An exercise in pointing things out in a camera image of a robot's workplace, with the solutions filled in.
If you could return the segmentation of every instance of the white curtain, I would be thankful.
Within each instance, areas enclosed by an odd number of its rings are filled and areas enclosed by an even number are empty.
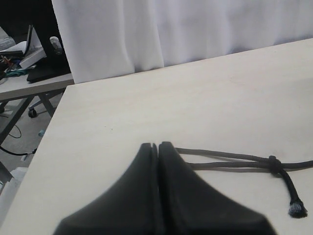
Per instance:
[[[52,0],[75,83],[313,37],[312,0]]]

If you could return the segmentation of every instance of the cord knot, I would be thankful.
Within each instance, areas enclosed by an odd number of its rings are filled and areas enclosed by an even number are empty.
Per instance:
[[[269,163],[269,171],[272,174],[278,174],[282,167],[282,163],[280,162],[280,160],[278,160],[275,156],[269,156],[268,157],[268,163]]]

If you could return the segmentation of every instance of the wooden tabletop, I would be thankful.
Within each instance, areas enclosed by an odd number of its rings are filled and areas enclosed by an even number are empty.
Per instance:
[[[4,78],[0,81],[0,101],[32,94],[54,91],[74,84],[72,74],[57,76],[44,81],[29,83],[27,75]]]
[[[69,86],[0,234],[52,234],[62,218],[114,184],[144,142],[312,160],[312,65],[309,39]],[[313,169],[290,172],[309,213],[303,219],[288,215],[290,198],[279,177],[197,173],[263,213],[279,234],[311,234]]]

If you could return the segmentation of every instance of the black drawstring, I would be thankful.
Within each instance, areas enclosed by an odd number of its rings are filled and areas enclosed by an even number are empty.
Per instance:
[[[272,174],[280,174],[286,183],[290,193],[291,201],[289,215],[294,218],[306,217],[307,210],[304,208],[303,202],[300,200],[298,193],[293,185],[289,174],[285,169],[301,170],[313,167],[313,161],[302,163],[281,163],[275,156],[269,158],[261,158],[253,155],[234,154],[217,151],[209,151],[202,149],[186,149],[176,148],[180,154],[216,156],[224,158],[233,158],[240,160],[249,160],[253,162],[215,162],[215,163],[188,163],[194,170],[208,170],[212,168],[263,168],[268,169]]]

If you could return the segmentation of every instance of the office chair wheel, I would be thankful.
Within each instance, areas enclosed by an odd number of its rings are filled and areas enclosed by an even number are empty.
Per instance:
[[[37,112],[36,112],[36,110],[35,110],[35,109],[30,109],[30,110],[28,110],[28,116],[29,116],[30,118],[35,118],[35,117],[37,117]]]

